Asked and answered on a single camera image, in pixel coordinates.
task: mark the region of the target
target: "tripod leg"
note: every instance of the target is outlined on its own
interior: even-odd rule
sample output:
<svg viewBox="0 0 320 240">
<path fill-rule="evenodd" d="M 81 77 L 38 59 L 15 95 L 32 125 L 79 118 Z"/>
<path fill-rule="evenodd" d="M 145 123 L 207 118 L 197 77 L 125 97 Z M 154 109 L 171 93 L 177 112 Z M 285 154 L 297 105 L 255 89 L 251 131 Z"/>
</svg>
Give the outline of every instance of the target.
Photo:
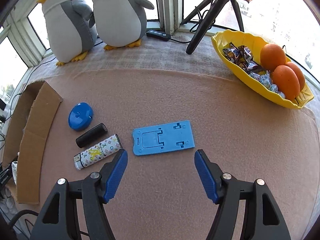
<svg viewBox="0 0 320 240">
<path fill-rule="evenodd" d="M 218 14 L 221 12 L 223 7 L 229 0 L 215 0 L 213 5 L 211 6 L 210 10 L 199 24 L 195 35 L 193 35 L 192 40 L 190 41 L 186 53 L 191 54 L 195 51 L 196 47 L 198 46 L 199 42 L 202 40 L 203 36 L 207 32 L 207 30 L 212 25 L 213 21 L 216 19 Z"/>
<path fill-rule="evenodd" d="M 235 14 L 236 14 L 236 18 L 237 18 L 238 25 L 239 25 L 239 30 L 244 32 L 242 16 L 241 16 L 239 4 L 238 4 L 238 2 L 236 0 L 230 0 L 230 1 L 231 1 L 233 10 L 235 11 Z"/>
<path fill-rule="evenodd" d="M 211 0 L 203 0 L 197 7 L 198 9 L 201 11 L 204 9 L 204 7 L 206 7 L 209 3 L 211 3 Z M 183 19 L 183 21 L 181 22 L 181 24 L 186 24 L 189 21 L 191 21 L 191 19 L 197 15 L 197 10 L 194 9 L 185 19 Z"/>
</svg>

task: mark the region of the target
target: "stuffed animal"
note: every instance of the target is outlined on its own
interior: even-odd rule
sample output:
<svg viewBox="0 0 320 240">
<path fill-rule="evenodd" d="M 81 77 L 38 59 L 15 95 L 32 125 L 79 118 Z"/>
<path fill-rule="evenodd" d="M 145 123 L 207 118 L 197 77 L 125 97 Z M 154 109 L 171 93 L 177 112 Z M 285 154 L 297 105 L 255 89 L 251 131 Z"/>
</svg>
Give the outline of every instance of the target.
<svg viewBox="0 0 320 240">
<path fill-rule="evenodd" d="M 89 26 L 96 24 L 106 50 L 140 46 L 146 34 L 147 17 L 144 8 L 155 7 L 148 0 L 92 0 L 93 14 Z"/>
<path fill-rule="evenodd" d="M 42 3 L 50 47 L 58 65 L 83 60 L 97 39 L 89 28 L 92 9 L 84 0 L 37 0 Z"/>
</svg>

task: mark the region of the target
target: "yellow bowl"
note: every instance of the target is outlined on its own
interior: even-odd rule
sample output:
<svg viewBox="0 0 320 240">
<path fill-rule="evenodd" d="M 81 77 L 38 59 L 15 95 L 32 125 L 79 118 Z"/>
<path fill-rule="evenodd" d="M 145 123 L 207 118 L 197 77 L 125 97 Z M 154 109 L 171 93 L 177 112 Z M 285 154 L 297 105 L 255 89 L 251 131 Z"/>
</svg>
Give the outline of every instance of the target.
<svg viewBox="0 0 320 240">
<path fill-rule="evenodd" d="M 268 43 L 263 38 L 254 36 L 250 33 L 225 30 L 223 32 L 218 32 L 214 37 L 211 37 L 211 42 L 214 49 L 217 51 L 217 54 L 222 59 L 222 61 L 227 65 L 227 67 L 244 84 L 246 84 L 248 87 L 256 91 L 258 94 L 262 95 L 266 99 L 269 99 L 270 101 L 278 105 L 281 105 L 283 107 L 292 108 L 292 109 L 301 109 L 306 103 L 308 103 L 314 98 L 314 95 L 312 94 L 310 88 L 306 84 L 295 101 L 292 102 L 290 100 L 283 99 L 277 93 L 271 92 L 270 90 L 266 89 L 259 81 L 250 77 L 246 72 L 242 70 L 242 68 L 240 68 L 236 64 L 227 60 L 222 54 L 222 49 L 228 48 L 228 45 L 230 42 L 232 42 L 237 47 L 241 45 L 245 45 L 251 50 L 253 54 L 253 59 L 257 63 L 260 63 L 260 51 L 262 47 Z"/>
</svg>

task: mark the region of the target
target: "orange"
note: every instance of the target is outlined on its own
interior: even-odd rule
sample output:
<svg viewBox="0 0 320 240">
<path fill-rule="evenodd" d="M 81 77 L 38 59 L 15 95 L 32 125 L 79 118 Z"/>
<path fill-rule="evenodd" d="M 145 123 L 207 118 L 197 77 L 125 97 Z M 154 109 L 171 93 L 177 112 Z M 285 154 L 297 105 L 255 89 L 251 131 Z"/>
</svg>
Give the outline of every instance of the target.
<svg viewBox="0 0 320 240">
<path fill-rule="evenodd" d="M 269 71 L 274 71 L 279 65 L 285 65 L 286 56 L 283 49 L 274 43 L 268 43 L 260 51 L 260 63 Z"/>
<path fill-rule="evenodd" d="M 294 71 L 286 65 L 278 66 L 272 74 L 272 82 L 284 93 L 285 99 L 293 101 L 300 93 L 299 80 Z"/>
<path fill-rule="evenodd" d="M 289 61 L 285 64 L 286 66 L 288 66 L 289 68 L 291 68 L 294 73 L 296 74 L 298 80 L 299 80 L 299 84 L 300 84 L 300 91 L 302 91 L 302 89 L 304 88 L 304 85 L 306 84 L 306 79 L 304 78 L 304 75 L 301 71 L 301 69 L 293 62 Z"/>
</svg>

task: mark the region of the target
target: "screw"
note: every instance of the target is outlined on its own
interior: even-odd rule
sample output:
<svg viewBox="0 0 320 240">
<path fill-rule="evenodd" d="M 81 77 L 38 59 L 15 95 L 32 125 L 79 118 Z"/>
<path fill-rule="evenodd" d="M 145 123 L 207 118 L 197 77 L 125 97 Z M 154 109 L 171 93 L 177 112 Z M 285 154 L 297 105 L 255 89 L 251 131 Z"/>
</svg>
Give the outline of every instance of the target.
<svg viewBox="0 0 320 240">
<path fill-rule="evenodd" d="M 264 180 L 263 179 L 257 179 L 257 183 L 261 186 L 264 185 Z"/>
<path fill-rule="evenodd" d="M 64 178 L 58 179 L 58 184 L 59 184 L 59 185 L 62 185 L 62 184 L 64 184 L 65 182 L 66 182 L 66 179 L 64 179 Z"/>
<path fill-rule="evenodd" d="M 231 178 L 232 178 L 232 176 L 231 176 L 230 173 L 223 173 L 222 177 L 223 177 L 224 179 L 231 179 Z"/>
<path fill-rule="evenodd" d="M 90 178 L 91 178 L 91 179 L 96 179 L 96 178 L 99 177 L 99 175 L 100 175 L 100 173 L 98 173 L 98 172 L 93 172 L 93 173 L 90 174 Z"/>
</svg>

